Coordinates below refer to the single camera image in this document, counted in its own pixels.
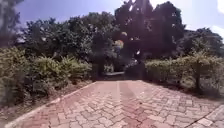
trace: path edge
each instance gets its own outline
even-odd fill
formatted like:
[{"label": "path edge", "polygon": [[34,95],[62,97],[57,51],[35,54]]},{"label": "path edge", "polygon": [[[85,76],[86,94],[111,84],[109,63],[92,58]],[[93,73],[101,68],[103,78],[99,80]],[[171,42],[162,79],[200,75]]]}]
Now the path edge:
[{"label": "path edge", "polygon": [[34,109],[34,110],[32,110],[32,111],[30,111],[30,112],[28,112],[28,113],[25,113],[25,114],[19,116],[19,117],[16,118],[15,120],[13,120],[13,121],[11,121],[11,122],[8,122],[7,124],[5,124],[4,128],[12,128],[12,127],[15,127],[20,121],[23,121],[23,120],[25,120],[25,119],[27,119],[27,118],[29,118],[29,117],[35,115],[35,114],[38,113],[39,111],[41,111],[41,110],[43,110],[44,108],[46,108],[49,104],[52,104],[52,103],[58,103],[58,102],[60,102],[61,100],[65,99],[65,98],[68,98],[68,97],[74,95],[75,93],[78,93],[79,91],[82,91],[83,89],[88,88],[88,87],[90,87],[90,86],[92,86],[92,85],[94,85],[94,84],[96,84],[96,83],[97,83],[97,82],[93,82],[93,83],[91,83],[91,84],[88,84],[88,85],[86,85],[86,86],[84,86],[84,87],[82,87],[82,88],[80,88],[80,89],[78,89],[78,90],[76,90],[76,91],[74,91],[74,92],[71,92],[71,93],[69,93],[69,94],[67,94],[67,95],[64,95],[64,96],[61,97],[61,98],[57,98],[57,99],[55,99],[55,100],[53,100],[53,101],[50,101],[50,102],[48,102],[48,103],[46,103],[46,104],[44,104],[44,105],[42,105],[42,106],[40,106],[40,107],[37,107],[36,109]]}]

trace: sky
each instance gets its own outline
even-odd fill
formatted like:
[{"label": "sky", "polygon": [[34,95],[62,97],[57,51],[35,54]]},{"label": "sky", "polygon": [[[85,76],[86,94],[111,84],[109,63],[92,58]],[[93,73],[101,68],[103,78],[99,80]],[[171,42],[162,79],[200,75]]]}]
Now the sky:
[{"label": "sky", "polygon": [[[124,0],[24,0],[18,5],[22,25],[27,21],[56,18],[64,21],[89,12],[114,10]],[[150,0],[153,7],[167,0]],[[187,29],[211,28],[224,38],[224,0],[170,0],[181,9],[183,23]]]}]

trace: red brick pavement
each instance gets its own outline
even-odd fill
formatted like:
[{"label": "red brick pavement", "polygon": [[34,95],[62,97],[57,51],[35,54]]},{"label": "red brick pavement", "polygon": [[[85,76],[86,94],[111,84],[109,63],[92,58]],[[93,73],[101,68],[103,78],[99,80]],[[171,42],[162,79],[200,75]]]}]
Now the red brick pavement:
[{"label": "red brick pavement", "polygon": [[161,86],[99,81],[14,128],[223,128],[223,115],[218,102]]}]

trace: paved walkway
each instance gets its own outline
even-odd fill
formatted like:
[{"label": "paved walkway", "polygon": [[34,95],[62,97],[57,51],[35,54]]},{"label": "paved walkway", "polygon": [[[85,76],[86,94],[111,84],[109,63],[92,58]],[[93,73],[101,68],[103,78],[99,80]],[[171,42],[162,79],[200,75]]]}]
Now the paved walkway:
[{"label": "paved walkway", "polygon": [[224,106],[142,81],[100,81],[14,128],[224,128]]}]

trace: green shrub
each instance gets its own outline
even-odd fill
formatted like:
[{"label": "green shrub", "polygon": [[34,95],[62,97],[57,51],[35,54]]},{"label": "green shrub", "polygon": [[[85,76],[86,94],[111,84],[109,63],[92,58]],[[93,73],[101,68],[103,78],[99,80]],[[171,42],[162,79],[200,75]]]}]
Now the green shrub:
[{"label": "green shrub", "polygon": [[86,79],[91,66],[74,58],[39,57],[29,61],[17,48],[0,50],[0,105],[46,97],[71,81]]},{"label": "green shrub", "polygon": [[176,85],[193,83],[198,92],[207,87],[219,90],[224,82],[220,72],[224,68],[223,62],[222,58],[203,53],[175,60],[152,60],[146,62],[147,77],[155,82]]},{"label": "green shrub", "polygon": [[24,51],[17,48],[0,50],[1,104],[19,103],[24,100],[23,79],[30,65],[24,54]]},{"label": "green shrub", "polygon": [[60,66],[62,74],[69,77],[73,82],[90,77],[91,65],[78,62],[74,58],[62,58]]}]

